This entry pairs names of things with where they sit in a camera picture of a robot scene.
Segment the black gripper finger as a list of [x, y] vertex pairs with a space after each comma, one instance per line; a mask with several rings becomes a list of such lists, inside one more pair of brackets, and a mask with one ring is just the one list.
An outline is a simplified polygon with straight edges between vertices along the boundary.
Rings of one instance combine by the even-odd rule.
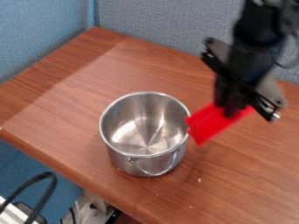
[[215, 80], [215, 92], [214, 92], [214, 101], [219, 107], [228, 106], [228, 84], [222, 79], [220, 76], [216, 77]]
[[247, 106], [247, 99], [243, 94], [230, 93], [224, 98], [224, 116], [232, 117]]

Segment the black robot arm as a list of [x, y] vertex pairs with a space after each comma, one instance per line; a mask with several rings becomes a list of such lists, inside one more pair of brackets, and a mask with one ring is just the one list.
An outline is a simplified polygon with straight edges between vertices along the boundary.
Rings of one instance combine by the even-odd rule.
[[246, 107], [270, 122], [280, 117], [286, 97], [272, 70], [299, 65], [299, 53], [278, 62], [288, 38], [299, 47], [299, 0], [246, 0], [232, 42], [206, 39], [202, 59], [216, 74], [214, 102], [227, 118]]

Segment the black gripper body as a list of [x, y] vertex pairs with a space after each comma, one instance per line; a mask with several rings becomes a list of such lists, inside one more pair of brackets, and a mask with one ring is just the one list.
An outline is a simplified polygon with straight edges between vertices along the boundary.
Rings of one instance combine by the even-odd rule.
[[268, 121], [280, 118], [279, 110], [286, 107], [286, 97], [271, 74], [274, 60], [271, 52], [262, 47], [216, 38], [204, 40], [202, 60], [228, 84], [228, 94], [244, 95], [247, 106]]

